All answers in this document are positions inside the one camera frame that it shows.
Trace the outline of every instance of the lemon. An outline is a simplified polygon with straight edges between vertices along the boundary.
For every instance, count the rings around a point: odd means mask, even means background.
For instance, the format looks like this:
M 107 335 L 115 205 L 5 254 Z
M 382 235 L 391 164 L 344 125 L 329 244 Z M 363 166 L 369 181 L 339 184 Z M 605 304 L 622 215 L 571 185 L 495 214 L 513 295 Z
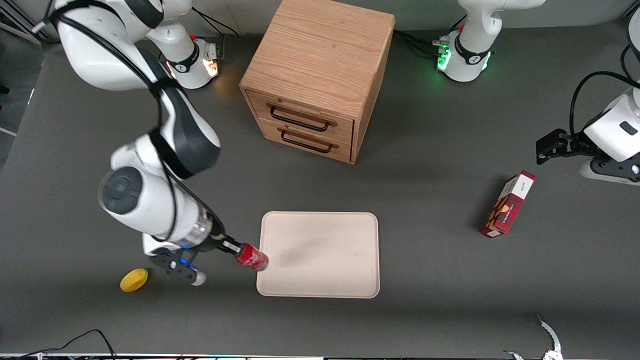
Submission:
M 131 270 L 120 281 L 120 289 L 126 293 L 140 289 L 149 277 L 149 272 L 145 268 Z

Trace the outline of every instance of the floor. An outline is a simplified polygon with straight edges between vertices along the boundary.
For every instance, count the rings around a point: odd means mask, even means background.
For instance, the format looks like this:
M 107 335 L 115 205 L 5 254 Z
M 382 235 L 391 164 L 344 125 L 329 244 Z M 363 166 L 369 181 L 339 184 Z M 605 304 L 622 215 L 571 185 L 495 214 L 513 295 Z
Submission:
M 9 156 L 31 91 L 42 67 L 42 48 L 7 31 L 0 30 L 0 84 L 10 89 L 0 94 L 0 169 Z

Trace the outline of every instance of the gray table surface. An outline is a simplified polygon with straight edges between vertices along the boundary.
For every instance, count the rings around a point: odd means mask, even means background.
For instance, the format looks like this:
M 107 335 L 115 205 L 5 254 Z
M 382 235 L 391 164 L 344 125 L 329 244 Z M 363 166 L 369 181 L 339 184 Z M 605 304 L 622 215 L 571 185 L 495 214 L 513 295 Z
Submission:
M 424 33 L 435 38 L 436 33 Z M 54 347 L 102 329 L 117 352 L 284 356 L 540 357 L 557 331 L 567 358 L 640 354 L 640 189 L 580 177 L 583 159 L 536 166 L 535 141 L 566 127 L 576 84 L 619 70 L 625 25 L 506 29 L 473 83 L 449 81 L 394 38 L 355 166 L 265 140 L 238 89 L 259 43 L 230 38 L 221 77 L 189 91 L 219 134 L 217 165 L 187 181 L 238 240 L 258 244 L 268 211 L 370 211 L 380 222 L 372 300 L 263 297 L 255 273 L 221 252 L 194 288 L 157 276 L 140 235 L 97 203 L 117 147 L 155 122 L 144 91 L 107 92 L 47 51 L 0 179 L 0 348 Z M 596 79 L 580 122 L 625 89 Z M 537 175 L 512 233 L 479 234 L 504 181 Z M 104 352 L 92 336 L 69 352 Z

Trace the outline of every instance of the drawer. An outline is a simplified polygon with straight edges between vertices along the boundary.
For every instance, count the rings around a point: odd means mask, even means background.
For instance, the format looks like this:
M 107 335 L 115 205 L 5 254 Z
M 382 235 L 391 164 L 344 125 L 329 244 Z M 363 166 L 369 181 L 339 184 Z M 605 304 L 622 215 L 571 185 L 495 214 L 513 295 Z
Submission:
M 260 120 L 260 128 L 262 129 L 264 137 L 271 141 L 342 161 L 343 163 L 350 163 L 351 145 L 335 140 L 327 141 L 316 136 L 309 136 L 297 130 L 286 129 L 284 126 L 272 121 Z
M 258 118 L 275 122 L 286 130 L 308 134 L 314 138 L 351 144 L 353 121 L 322 111 L 305 109 L 286 100 L 255 92 L 246 92 Z

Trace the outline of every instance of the beige tray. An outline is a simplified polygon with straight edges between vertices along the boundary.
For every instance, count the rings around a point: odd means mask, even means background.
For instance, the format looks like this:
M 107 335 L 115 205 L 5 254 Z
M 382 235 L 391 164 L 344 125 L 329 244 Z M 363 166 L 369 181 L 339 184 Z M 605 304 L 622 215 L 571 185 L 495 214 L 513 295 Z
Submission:
M 272 211 L 262 217 L 260 250 L 269 256 L 256 282 L 262 295 L 371 299 L 380 291 L 372 213 Z

